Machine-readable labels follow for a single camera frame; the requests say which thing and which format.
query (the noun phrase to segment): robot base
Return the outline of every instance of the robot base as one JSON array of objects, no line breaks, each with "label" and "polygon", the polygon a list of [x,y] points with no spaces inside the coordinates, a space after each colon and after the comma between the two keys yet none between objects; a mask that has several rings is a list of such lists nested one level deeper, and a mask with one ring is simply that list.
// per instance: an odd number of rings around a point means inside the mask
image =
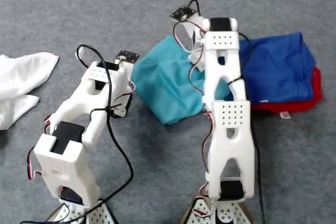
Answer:
[{"label": "robot base", "polygon": [[210,213],[208,205],[208,199],[196,196],[180,224],[254,224],[248,209],[243,203],[220,201],[217,210],[206,218],[200,218],[192,211],[194,209]]},{"label": "robot base", "polygon": [[[52,221],[59,221],[62,220],[62,222],[73,220],[77,218],[78,216],[82,215],[83,213],[78,210],[75,205],[73,204],[67,204],[67,206],[70,209],[70,213],[68,214],[68,208],[66,206],[62,206],[59,211],[56,210],[57,213],[55,213],[53,216],[51,216],[48,220]],[[110,214],[109,209],[105,204],[103,204],[101,207],[93,211],[92,213],[88,214],[86,218],[81,218],[77,221],[72,222],[73,224],[115,224],[112,215]]]}]

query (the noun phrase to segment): label tag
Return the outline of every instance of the label tag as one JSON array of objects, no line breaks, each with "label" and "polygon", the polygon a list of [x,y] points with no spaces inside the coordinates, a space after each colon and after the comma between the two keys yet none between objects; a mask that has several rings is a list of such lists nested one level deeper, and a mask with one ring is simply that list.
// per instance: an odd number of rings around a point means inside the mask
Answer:
[{"label": "label tag", "polygon": [[290,117],[290,114],[287,112],[287,111],[285,111],[285,112],[280,112],[280,117],[282,118],[282,119],[290,119],[291,117]]}]

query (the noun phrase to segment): table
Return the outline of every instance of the table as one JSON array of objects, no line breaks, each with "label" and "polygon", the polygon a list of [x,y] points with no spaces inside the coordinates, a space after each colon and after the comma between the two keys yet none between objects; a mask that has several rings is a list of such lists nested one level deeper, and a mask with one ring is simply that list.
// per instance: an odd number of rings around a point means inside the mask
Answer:
[{"label": "table", "polygon": [[[172,33],[168,15],[189,0],[0,0],[0,53],[19,57],[47,51],[60,56],[50,79],[31,94],[39,104],[0,132],[1,223],[44,220],[59,205],[41,178],[27,180],[26,154],[43,119],[78,85],[85,69],[80,43],[106,59],[126,49],[146,55]],[[261,149],[262,186],[269,224],[336,221],[336,5],[335,0],[199,0],[205,17],[235,17],[251,38],[301,31],[322,71],[324,100],[282,120],[253,115]],[[96,60],[93,55],[86,61]],[[88,117],[78,119],[88,123]],[[112,127],[135,170],[134,181],[110,202],[120,223],[178,223],[204,181],[201,141],[208,132],[198,115],[162,126],[135,95],[126,118]],[[89,153],[102,196],[128,178],[127,166],[105,130]],[[258,191],[246,201],[260,223]]]}]

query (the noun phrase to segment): blue cloth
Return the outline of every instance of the blue cloth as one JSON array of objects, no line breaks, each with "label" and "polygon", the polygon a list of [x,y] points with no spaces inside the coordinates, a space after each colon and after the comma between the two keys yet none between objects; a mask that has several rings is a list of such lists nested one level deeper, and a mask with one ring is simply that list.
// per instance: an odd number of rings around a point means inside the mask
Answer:
[{"label": "blue cloth", "polygon": [[[202,109],[202,94],[188,80],[188,55],[168,36],[134,66],[132,81],[137,93],[162,124],[175,123]],[[195,69],[191,81],[203,90],[204,73]],[[227,84],[220,82],[215,97],[224,99],[229,92]]]},{"label": "blue cloth", "polygon": [[[243,76],[252,104],[313,99],[315,59],[301,33],[253,39],[251,43],[253,53]],[[248,51],[248,42],[240,41],[240,64],[245,62]]]},{"label": "blue cloth", "polygon": [[[315,60],[301,33],[251,40],[254,47],[243,75],[252,104],[260,102],[305,101],[313,98],[311,77]],[[247,59],[249,44],[240,42],[241,64]],[[132,74],[136,90],[163,124],[196,115],[202,95],[188,81],[191,63],[171,36],[157,44],[139,61]],[[193,84],[203,90],[204,73],[194,70]],[[229,100],[230,91],[222,81],[216,99]]]}]

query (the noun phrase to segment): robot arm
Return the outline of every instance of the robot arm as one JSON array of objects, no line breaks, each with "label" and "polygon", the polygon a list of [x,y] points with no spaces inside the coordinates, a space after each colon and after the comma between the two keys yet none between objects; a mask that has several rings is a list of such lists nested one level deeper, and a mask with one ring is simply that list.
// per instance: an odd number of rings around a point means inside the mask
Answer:
[{"label": "robot arm", "polygon": [[[112,83],[111,108],[121,108],[114,111],[115,115],[126,114],[132,91],[130,77],[138,58],[139,55],[123,50],[116,63],[107,62]],[[42,134],[34,148],[50,193],[61,202],[70,202],[83,210],[95,206],[100,196],[85,150],[97,144],[106,124],[104,108],[108,97],[106,70],[101,63],[93,62],[71,97],[50,116],[50,134]],[[86,130],[73,123],[81,114],[90,114]]]},{"label": "robot arm", "polygon": [[[183,10],[185,13],[192,13],[181,7],[174,14]],[[205,174],[212,213],[204,216],[209,216],[211,223],[231,223],[234,218],[231,216],[234,212],[232,206],[253,196],[255,180],[250,102],[246,98],[245,83],[240,72],[237,21],[234,18],[205,19],[198,16],[197,25],[203,30],[201,34],[200,28],[189,23],[191,19],[188,19],[188,16],[174,14],[171,17],[182,23],[189,35],[191,34],[189,25],[194,26],[193,51],[188,59],[193,64],[198,62],[196,67],[199,71],[205,71],[202,101],[205,109],[211,113],[213,124],[208,152],[208,171]],[[229,83],[233,101],[215,100],[215,92],[221,79]],[[230,159],[236,161],[240,177],[222,178]],[[190,215],[185,223],[192,223],[193,218],[195,216]]]}]

